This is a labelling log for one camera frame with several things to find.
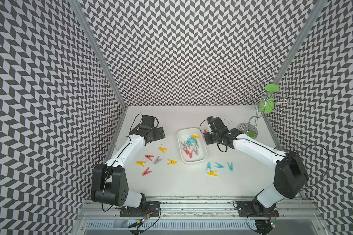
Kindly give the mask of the red clothespin group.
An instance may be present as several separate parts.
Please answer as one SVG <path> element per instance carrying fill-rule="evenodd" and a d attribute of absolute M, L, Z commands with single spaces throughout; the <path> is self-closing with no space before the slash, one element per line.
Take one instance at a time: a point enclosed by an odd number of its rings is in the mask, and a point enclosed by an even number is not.
<path fill-rule="evenodd" d="M 183 148 L 182 150 L 185 152 L 186 155 L 189 155 L 189 154 L 190 154 L 189 151 L 188 151 L 188 149 L 184 149 L 184 148 Z"/>

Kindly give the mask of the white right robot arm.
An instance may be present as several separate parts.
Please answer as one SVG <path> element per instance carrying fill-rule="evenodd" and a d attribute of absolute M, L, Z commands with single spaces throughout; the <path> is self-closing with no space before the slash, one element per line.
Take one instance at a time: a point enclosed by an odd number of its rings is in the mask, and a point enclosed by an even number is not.
<path fill-rule="evenodd" d="M 308 181 L 308 173 L 301 156 L 295 152 L 284 152 L 268 147 L 242 131 L 229 130 L 219 117 L 208 117 L 210 131 L 205 133 L 207 145 L 223 145 L 248 154 L 274 172 L 273 183 L 259 192 L 251 201 L 250 210 L 256 216 L 270 213 L 279 201 L 293 199 Z"/>

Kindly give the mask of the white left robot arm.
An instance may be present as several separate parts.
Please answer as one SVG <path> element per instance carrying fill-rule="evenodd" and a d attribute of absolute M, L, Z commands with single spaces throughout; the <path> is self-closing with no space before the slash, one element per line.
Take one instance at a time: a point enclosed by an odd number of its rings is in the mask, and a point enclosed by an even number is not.
<path fill-rule="evenodd" d="M 126 142 L 118 152 L 106 163 L 93 168 L 91 188 L 93 202 L 117 207 L 141 207 L 143 195 L 129 189 L 125 167 L 147 144 L 165 138 L 163 128 L 158 125 L 156 117 L 142 115 L 139 124 L 131 129 Z"/>

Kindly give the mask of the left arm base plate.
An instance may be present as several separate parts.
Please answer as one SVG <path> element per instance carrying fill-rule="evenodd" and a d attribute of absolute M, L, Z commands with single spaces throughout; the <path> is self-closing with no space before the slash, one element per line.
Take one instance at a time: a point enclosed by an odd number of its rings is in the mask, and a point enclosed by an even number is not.
<path fill-rule="evenodd" d="M 120 217 L 144 217 L 146 213 L 151 217 L 159 217 L 161 210 L 160 201 L 150 201 L 142 203 L 139 207 L 123 207 L 120 211 Z"/>

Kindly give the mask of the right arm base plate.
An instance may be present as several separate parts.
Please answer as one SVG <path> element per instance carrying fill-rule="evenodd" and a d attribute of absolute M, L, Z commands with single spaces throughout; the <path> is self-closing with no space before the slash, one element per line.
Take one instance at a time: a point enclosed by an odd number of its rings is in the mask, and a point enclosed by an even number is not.
<path fill-rule="evenodd" d="M 252 201 L 235 201 L 233 204 L 236 207 L 239 216 L 242 218 L 261 217 L 271 219 L 279 217 L 279 212 L 275 204 L 270 208 L 265 208 L 261 204 Z"/>

